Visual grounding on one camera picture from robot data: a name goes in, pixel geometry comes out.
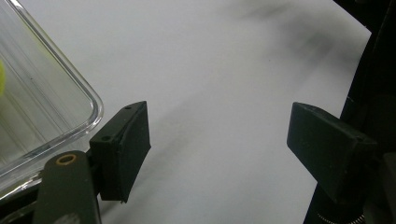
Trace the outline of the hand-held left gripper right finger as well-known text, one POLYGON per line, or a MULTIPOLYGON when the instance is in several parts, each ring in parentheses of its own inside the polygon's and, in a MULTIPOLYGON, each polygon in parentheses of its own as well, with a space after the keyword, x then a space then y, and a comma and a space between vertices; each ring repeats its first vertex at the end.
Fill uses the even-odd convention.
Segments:
POLYGON ((319 107, 294 103, 287 146, 333 202, 363 198, 374 139, 319 107))

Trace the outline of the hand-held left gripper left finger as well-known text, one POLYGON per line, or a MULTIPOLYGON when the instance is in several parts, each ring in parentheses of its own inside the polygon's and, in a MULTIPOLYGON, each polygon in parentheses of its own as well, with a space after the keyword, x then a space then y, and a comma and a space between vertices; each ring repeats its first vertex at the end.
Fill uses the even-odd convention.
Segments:
POLYGON ((128 201, 150 150, 146 101, 123 107, 90 140, 92 161, 99 165, 103 201, 128 201))

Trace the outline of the clear plastic tray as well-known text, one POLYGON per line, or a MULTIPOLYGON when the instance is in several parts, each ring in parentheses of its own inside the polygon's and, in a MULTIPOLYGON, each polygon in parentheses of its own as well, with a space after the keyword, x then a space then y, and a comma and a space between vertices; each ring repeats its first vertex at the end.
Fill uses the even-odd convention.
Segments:
POLYGON ((103 103, 18 0, 0 0, 0 200, 40 182, 45 163, 86 151, 103 103))

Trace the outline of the yellow tennis ball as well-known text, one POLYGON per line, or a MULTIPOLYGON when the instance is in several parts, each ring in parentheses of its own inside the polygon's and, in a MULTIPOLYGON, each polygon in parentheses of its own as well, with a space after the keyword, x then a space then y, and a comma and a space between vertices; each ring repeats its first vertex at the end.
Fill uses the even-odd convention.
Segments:
POLYGON ((6 72, 3 61, 0 60, 0 96, 3 94, 6 86, 6 72))

